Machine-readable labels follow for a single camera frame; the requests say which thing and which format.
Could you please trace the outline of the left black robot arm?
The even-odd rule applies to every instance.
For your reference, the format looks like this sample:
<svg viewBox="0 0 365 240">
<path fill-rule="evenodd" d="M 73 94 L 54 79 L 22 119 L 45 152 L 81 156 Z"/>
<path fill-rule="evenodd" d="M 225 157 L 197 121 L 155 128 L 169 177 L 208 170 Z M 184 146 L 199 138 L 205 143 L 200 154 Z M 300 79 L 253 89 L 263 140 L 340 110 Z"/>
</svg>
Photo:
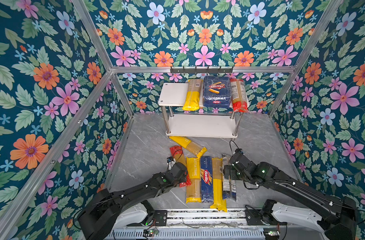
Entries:
<svg viewBox="0 0 365 240">
<path fill-rule="evenodd" d="M 186 181 L 187 168 L 176 163 L 170 170 L 154 174 L 149 180 L 126 190 L 101 190 L 83 208 L 77 219 L 87 240 L 103 240 L 109 235 L 119 215 L 148 199 L 168 193 Z"/>
</svg>

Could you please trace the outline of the red spaghetti bag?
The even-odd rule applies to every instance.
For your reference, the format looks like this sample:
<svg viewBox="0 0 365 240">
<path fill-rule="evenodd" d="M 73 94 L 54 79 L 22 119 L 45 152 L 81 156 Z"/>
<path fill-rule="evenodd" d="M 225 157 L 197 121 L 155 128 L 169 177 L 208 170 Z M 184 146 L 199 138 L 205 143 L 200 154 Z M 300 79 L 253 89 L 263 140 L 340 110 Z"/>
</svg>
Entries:
<svg viewBox="0 0 365 240">
<path fill-rule="evenodd" d="M 175 162 L 182 163 L 185 167 L 187 166 L 186 157 L 183 154 L 181 146 L 170 147 L 170 152 L 171 152 L 172 158 L 175 160 Z M 180 188 L 188 187 L 190 185 L 191 185 L 191 180 L 190 180 L 190 177 L 189 177 L 189 173 L 187 173 L 186 181 L 184 183 L 180 183 Z"/>
</svg>

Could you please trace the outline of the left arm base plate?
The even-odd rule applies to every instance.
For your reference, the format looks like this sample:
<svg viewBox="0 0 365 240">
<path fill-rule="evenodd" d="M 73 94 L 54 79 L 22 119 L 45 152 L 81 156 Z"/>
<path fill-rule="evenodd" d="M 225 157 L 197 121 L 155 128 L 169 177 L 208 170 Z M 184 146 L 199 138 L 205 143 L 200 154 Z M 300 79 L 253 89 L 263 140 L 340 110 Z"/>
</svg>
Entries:
<svg viewBox="0 0 365 240">
<path fill-rule="evenodd" d="M 167 225 L 167 219 L 168 219 L 168 211 L 167 210 L 153 210 L 150 211 L 146 217 L 146 226 L 161 226 L 164 227 Z"/>
</svg>

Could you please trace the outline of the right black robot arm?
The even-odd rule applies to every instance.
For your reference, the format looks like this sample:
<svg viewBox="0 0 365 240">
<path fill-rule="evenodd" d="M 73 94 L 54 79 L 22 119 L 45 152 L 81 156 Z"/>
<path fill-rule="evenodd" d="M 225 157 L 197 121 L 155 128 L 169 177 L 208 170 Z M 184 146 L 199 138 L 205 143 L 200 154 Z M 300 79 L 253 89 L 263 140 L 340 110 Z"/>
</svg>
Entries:
<svg viewBox="0 0 365 240">
<path fill-rule="evenodd" d="M 242 149 L 235 150 L 222 172 L 229 180 L 271 189 L 303 205 L 293 207 L 266 200 L 258 213 L 264 224 L 295 224 L 316 230 L 329 240 L 355 239 L 357 207 L 351 198 L 325 195 L 267 162 L 255 164 Z"/>
</svg>

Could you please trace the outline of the red-edged spaghetti bag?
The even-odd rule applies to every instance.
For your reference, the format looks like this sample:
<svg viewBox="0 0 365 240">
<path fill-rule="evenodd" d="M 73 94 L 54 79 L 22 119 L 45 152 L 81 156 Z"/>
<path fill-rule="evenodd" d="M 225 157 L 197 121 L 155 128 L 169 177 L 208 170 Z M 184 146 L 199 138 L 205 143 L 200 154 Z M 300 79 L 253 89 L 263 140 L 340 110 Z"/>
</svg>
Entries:
<svg viewBox="0 0 365 240">
<path fill-rule="evenodd" d="M 245 83 L 242 79 L 230 79 L 232 108 L 234 112 L 248 112 L 248 98 L 246 96 Z"/>
</svg>

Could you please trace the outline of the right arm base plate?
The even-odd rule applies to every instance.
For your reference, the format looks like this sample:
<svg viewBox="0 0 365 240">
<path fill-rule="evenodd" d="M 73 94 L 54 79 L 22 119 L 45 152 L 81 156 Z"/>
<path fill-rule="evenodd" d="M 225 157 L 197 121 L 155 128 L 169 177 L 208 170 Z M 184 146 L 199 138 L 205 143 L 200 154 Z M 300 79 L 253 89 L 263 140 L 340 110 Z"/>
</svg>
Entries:
<svg viewBox="0 0 365 240">
<path fill-rule="evenodd" d="M 245 206 L 245 219 L 249 226 L 286 226 L 286 222 L 278 222 L 271 214 L 268 214 L 260 209 L 255 209 L 250 206 Z"/>
</svg>

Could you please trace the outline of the blue Barilla pasta bag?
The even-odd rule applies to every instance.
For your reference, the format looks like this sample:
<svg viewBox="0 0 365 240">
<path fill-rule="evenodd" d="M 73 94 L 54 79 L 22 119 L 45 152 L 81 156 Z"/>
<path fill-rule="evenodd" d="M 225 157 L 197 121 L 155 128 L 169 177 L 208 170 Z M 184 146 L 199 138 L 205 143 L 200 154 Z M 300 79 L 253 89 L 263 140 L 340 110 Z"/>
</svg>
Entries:
<svg viewBox="0 0 365 240">
<path fill-rule="evenodd" d="M 205 76 L 203 83 L 204 107 L 229 108 L 231 102 L 229 77 Z"/>
</svg>

